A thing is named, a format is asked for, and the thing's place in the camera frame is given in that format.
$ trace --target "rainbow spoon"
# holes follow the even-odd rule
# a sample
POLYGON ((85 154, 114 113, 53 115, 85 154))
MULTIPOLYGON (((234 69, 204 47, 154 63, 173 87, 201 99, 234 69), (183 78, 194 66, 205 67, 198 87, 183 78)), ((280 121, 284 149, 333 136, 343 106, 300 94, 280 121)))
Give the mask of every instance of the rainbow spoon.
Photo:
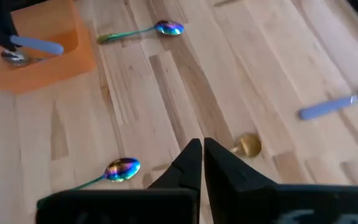
MULTIPOLYGON (((107 166, 102 176, 70 190, 80 190, 103 179, 111 180, 111 182, 122 182, 124 180, 129 180, 135 176, 139 169, 140 162, 135 158, 117 159, 107 166)), ((48 197, 44 197, 38 200, 37 208, 40 208, 45 200, 51 196, 52 195, 49 195, 48 197)))
POLYGON ((158 32, 164 35, 179 35, 183 33, 185 30, 184 26, 175 21, 159 21, 154 26, 144 29, 138 30, 134 32, 123 32, 119 34, 105 34, 98 37, 98 44, 105 44, 123 37, 127 37, 129 35, 140 34, 142 32, 148 32, 156 29, 158 32))

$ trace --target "wood grain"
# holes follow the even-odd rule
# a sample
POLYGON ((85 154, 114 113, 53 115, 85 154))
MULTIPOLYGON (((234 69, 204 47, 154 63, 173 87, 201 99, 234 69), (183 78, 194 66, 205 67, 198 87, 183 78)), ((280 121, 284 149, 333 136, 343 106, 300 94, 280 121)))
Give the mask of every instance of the wood grain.
MULTIPOLYGON (((283 183, 358 185, 358 105, 312 121, 297 111, 358 91, 358 15, 345 0, 77 0, 98 69, 14 96, 0 91, 0 223, 34 222, 36 201, 136 157, 130 181, 91 189, 143 189, 192 138, 233 147, 283 183), (108 45, 97 35, 185 26, 108 45)), ((212 223, 203 183, 201 223, 212 223)))

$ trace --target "blue knife handle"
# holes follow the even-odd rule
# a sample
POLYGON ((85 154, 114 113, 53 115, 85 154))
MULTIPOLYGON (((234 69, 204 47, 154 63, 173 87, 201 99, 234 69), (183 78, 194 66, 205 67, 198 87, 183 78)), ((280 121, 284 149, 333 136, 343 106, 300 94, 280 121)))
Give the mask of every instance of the blue knife handle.
POLYGON ((32 49, 41 50, 54 55, 61 55, 64 52, 62 45, 54 42, 39 40, 29 37, 18 37, 16 35, 11 36, 11 42, 23 47, 30 47, 32 49))
POLYGON ((317 118, 330 112, 336 111, 338 109, 345 108, 357 102, 357 96, 347 96, 338 100, 332 100, 325 103, 320 103, 315 106, 311 106, 309 108, 304 108, 299 111, 299 117, 302 120, 317 118))

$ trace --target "blue handle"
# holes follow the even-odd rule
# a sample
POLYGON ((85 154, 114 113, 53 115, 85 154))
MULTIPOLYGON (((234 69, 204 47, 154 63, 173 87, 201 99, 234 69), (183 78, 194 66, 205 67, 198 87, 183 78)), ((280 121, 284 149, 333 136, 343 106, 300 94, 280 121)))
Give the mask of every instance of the blue handle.
POLYGON ((338 109, 350 106, 356 102, 358 102, 357 96, 347 96, 338 100, 320 103, 316 106, 311 106, 309 108, 300 110, 299 117, 302 120, 317 118, 319 116, 326 115, 338 109))
POLYGON ((63 46, 58 43, 39 40, 29 37, 18 37, 16 35, 11 36, 11 42, 23 47, 30 47, 32 49, 41 50, 54 55, 61 55, 64 52, 63 46))

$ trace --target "orange container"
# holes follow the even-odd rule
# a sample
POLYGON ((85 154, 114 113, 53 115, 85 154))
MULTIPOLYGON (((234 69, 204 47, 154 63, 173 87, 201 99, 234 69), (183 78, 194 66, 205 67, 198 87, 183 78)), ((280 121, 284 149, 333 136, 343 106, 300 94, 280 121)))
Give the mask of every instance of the orange container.
POLYGON ((23 47, 29 56, 46 59, 24 67, 9 65, 0 56, 0 89, 23 93, 95 67, 88 31, 71 0, 49 0, 14 11, 12 18, 19 35, 57 42, 65 51, 56 56, 23 47))

